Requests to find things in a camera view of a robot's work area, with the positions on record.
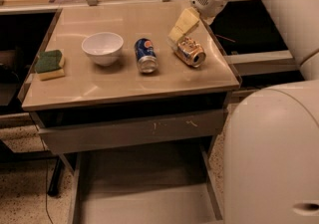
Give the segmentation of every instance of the floor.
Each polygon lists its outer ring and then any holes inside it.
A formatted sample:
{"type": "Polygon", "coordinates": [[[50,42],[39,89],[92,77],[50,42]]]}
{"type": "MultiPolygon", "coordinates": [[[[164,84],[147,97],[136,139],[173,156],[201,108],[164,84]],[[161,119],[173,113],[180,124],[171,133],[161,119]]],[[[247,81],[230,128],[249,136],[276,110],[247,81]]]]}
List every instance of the floor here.
{"type": "MultiPolygon", "coordinates": [[[[0,115],[0,137],[14,152],[39,151],[45,148],[27,113],[0,115]]],[[[224,132],[217,138],[210,164],[217,187],[223,192],[222,153],[224,132]]],[[[55,159],[0,164],[0,223],[68,223],[71,202],[71,173],[64,169],[59,194],[47,195],[55,159]]]]}

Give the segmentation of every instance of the white bowl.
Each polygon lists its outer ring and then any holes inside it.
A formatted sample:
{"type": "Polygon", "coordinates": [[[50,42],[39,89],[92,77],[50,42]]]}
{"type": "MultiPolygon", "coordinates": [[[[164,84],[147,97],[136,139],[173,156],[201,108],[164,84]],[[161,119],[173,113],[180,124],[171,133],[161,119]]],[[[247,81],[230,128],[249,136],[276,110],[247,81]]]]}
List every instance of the white bowl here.
{"type": "Polygon", "coordinates": [[[82,50],[96,64],[109,66],[122,53],[123,38],[111,32],[101,32],[87,37],[82,42],[82,50]]]}

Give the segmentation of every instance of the yellow sponge side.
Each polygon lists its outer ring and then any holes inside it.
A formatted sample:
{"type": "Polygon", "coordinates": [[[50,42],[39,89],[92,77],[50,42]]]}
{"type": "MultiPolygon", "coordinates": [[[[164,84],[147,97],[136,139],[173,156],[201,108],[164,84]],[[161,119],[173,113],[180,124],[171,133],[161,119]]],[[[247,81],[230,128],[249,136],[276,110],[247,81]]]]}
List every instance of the yellow sponge side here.
{"type": "Polygon", "coordinates": [[[54,78],[59,78],[59,77],[64,77],[64,70],[63,69],[59,69],[59,70],[55,70],[55,71],[50,71],[50,72],[45,72],[45,73],[40,73],[37,74],[39,79],[41,81],[46,81],[46,80],[50,80],[50,79],[54,79],[54,78]]]}
{"type": "Polygon", "coordinates": [[[193,7],[184,9],[168,34],[169,44],[175,49],[198,25],[199,13],[193,7]]]}

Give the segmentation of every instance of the aluminum can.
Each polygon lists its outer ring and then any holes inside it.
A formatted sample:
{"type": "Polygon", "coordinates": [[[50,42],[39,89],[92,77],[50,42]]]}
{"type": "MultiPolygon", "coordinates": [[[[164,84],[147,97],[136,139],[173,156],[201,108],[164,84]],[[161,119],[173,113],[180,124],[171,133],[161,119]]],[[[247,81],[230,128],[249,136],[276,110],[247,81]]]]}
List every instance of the aluminum can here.
{"type": "Polygon", "coordinates": [[[149,74],[158,68],[157,55],[150,39],[141,38],[135,43],[135,52],[139,71],[149,74]]]}
{"type": "Polygon", "coordinates": [[[186,64],[192,67],[199,67],[206,59],[203,47],[191,37],[185,37],[178,43],[175,54],[186,64]]]}

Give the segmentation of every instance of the beige table top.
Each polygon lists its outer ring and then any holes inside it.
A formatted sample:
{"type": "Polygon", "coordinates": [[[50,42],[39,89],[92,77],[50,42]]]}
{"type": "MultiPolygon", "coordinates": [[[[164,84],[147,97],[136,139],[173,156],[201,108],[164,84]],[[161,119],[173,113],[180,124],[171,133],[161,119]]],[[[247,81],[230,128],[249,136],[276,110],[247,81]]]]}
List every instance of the beige table top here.
{"type": "Polygon", "coordinates": [[[65,55],[66,76],[40,81],[34,75],[22,108],[31,112],[238,89],[203,24],[190,35],[207,54],[198,69],[183,63],[167,44],[168,32],[186,7],[187,0],[177,0],[64,8],[47,50],[65,55]],[[81,48],[87,36],[103,31],[120,34],[125,41],[123,56],[109,67],[92,63],[81,48]],[[136,64],[134,44],[142,37],[153,41],[158,56],[159,69],[150,75],[140,74],[136,64]]]}

